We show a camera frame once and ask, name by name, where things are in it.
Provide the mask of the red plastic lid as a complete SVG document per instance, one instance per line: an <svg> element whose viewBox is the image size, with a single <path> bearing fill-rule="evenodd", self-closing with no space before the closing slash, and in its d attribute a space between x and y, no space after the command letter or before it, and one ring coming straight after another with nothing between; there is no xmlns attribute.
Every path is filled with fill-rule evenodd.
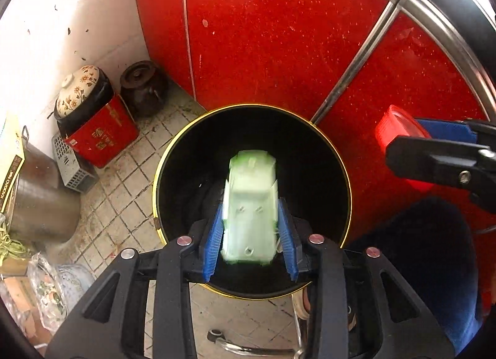
<svg viewBox="0 0 496 359"><path fill-rule="evenodd" d="M405 110L390 105L376 126L375 137L381 152L398 136L430 138L428 131Z"/></svg>

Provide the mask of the black trash bin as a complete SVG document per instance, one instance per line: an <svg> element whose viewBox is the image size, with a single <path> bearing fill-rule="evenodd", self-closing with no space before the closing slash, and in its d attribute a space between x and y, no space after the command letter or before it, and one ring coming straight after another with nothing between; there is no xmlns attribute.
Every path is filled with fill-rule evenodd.
<svg viewBox="0 0 496 359"><path fill-rule="evenodd" d="M277 107L238 104L189 123L171 140L152 191L163 242L201 219L219 219L219 259L209 288L270 299L299 288L287 273L278 224L283 218L342 245L352 190L330 140L306 119Z"/></svg>

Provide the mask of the floral glass bowl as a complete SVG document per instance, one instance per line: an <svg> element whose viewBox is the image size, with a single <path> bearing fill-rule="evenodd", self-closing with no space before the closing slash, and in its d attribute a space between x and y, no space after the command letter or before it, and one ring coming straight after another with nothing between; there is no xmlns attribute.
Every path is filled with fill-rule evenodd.
<svg viewBox="0 0 496 359"><path fill-rule="evenodd" d="M77 263L51 265L41 252L29 260L27 276L42 326L51 334L57 332L95 281L84 266Z"/></svg>

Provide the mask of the steel stock pot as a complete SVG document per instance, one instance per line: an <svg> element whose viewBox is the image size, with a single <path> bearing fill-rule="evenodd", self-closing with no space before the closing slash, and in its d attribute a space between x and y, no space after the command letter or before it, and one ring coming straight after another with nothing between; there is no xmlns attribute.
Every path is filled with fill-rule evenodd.
<svg viewBox="0 0 496 359"><path fill-rule="evenodd" d="M62 182L56 162L29 143L22 129L24 164L13 185L6 216L8 233L25 242L60 242L76 231L80 194Z"/></svg>

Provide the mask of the red cabinet door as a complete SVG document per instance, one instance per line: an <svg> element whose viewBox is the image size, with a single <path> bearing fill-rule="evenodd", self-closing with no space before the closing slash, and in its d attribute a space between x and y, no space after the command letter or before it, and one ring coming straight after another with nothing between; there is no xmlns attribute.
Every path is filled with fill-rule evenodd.
<svg viewBox="0 0 496 359"><path fill-rule="evenodd" d="M206 115L157 167L162 242L217 209L231 156L276 157L293 215L339 244L427 196L388 170L375 128L390 105L418 118L495 119L488 0L136 0L153 61Z"/></svg>

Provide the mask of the white plastic crate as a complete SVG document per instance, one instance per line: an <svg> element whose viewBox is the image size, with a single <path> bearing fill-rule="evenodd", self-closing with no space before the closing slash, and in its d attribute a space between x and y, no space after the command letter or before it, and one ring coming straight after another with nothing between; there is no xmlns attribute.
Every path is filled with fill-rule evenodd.
<svg viewBox="0 0 496 359"><path fill-rule="evenodd" d="M78 193L87 193L99 179L93 165L74 152L59 133L52 137L51 143L64 185Z"/></svg>

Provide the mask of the red tin box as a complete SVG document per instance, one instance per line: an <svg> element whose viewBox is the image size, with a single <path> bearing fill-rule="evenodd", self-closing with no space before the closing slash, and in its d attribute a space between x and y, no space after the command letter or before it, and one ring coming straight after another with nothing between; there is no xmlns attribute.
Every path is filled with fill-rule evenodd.
<svg viewBox="0 0 496 359"><path fill-rule="evenodd" d="M138 127L119 94L71 135L59 126L69 147L98 168L105 167L139 135Z"/></svg>

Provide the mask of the floral lid black pot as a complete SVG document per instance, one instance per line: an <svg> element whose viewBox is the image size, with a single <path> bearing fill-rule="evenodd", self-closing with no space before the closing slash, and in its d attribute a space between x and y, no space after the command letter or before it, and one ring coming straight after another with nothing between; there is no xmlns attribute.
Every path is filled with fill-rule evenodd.
<svg viewBox="0 0 496 359"><path fill-rule="evenodd" d="M62 136L71 136L113 97L104 71L86 65L67 75L56 98L53 115Z"/></svg>

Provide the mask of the dark brown clay jar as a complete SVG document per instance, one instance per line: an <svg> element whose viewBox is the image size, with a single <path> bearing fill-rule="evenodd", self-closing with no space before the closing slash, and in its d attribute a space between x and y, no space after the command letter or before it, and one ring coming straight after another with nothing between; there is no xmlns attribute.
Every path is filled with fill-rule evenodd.
<svg viewBox="0 0 496 359"><path fill-rule="evenodd" d="M169 79L153 61L137 61L120 76L120 96L134 119L157 114L166 103Z"/></svg>

